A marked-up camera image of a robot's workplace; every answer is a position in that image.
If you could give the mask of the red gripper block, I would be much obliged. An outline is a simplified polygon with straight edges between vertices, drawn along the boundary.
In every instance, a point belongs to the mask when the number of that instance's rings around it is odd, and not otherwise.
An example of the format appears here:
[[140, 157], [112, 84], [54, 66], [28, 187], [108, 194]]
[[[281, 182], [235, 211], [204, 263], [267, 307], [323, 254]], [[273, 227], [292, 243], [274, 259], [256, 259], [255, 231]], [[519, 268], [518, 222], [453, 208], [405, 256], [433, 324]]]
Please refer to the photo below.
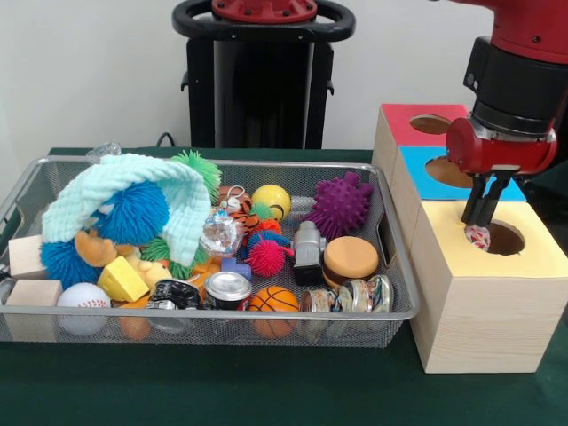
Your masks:
[[498, 170], [515, 174], [543, 171], [557, 151], [556, 132], [544, 138], [514, 136], [490, 130], [473, 118], [454, 120], [446, 133], [446, 156], [460, 171], [470, 173], [472, 189], [461, 220], [466, 225], [489, 225], [510, 173], [495, 172], [495, 180], [485, 193], [486, 176]]

